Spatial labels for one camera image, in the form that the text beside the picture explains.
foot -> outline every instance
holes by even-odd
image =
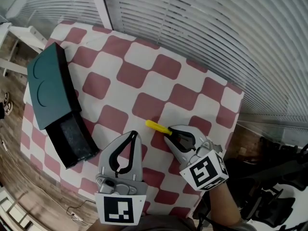
[[[5,107],[8,104],[9,98],[10,98],[10,94],[8,92],[6,92],[4,94],[3,107]]]
[[[12,112],[13,107],[14,107],[13,103],[12,103],[12,102],[9,102],[9,103],[4,107],[5,115],[8,116],[8,115]]]

wooden floor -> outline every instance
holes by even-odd
[[[8,77],[2,76],[0,69],[0,95],[10,92],[11,100],[14,102],[14,110],[4,120],[0,120],[0,136],[5,141],[13,160],[22,172],[35,185],[41,187],[51,198],[58,202],[65,210],[69,206],[78,206],[85,200],[77,193],[63,188],[58,182],[50,178],[37,168],[20,152],[20,135],[22,117],[24,111],[23,95],[26,88],[26,77],[21,74],[10,72]],[[234,135],[228,149],[229,156],[238,157],[241,154],[258,154],[259,136],[236,126]],[[24,209],[29,210],[48,228],[55,231],[85,230],[75,224],[66,212],[51,200],[42,190],[33,186],[14,166],[14,163],[2,145],[0,145],[0,182],[8,191],[18,198],[22,193],[27,193],[20,201]],[[97,219],[94,204],[84,204],[80,209],[74,210],[77,215],[86,222],[94,222]]]

yellow handle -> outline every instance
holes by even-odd
[[[145,124],[146,124],[146,126],[148,126],[150,128],[153,128],[154,130],[157,130],[157,131],[159,131],[161,133],[166,133],[168,135],[172,134],[172,131],[170,131],[168,128],[166,128],[166,127],[164,127],[162,125],[159,125],[156,122],[153,122],[151,120],[146,120]]]

red and white tablecloth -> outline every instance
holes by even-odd
[[[104,149],[123,133],[139,132],[143,179],[149,185],[144,211],[187,216],[202,192],[180,176],[163,135],[144,122],[196,126],[225,149],[244,92],[185,57],[108,29],[62,22],[48,45],[53,42],[65,49],[81,115],[97,146]],[[25,101],[21,151],[63,186],[94,200],[99,155],[66,170],[46,131],[38,129],[28,91]],[[122,156],[126,162],[128,154]]]

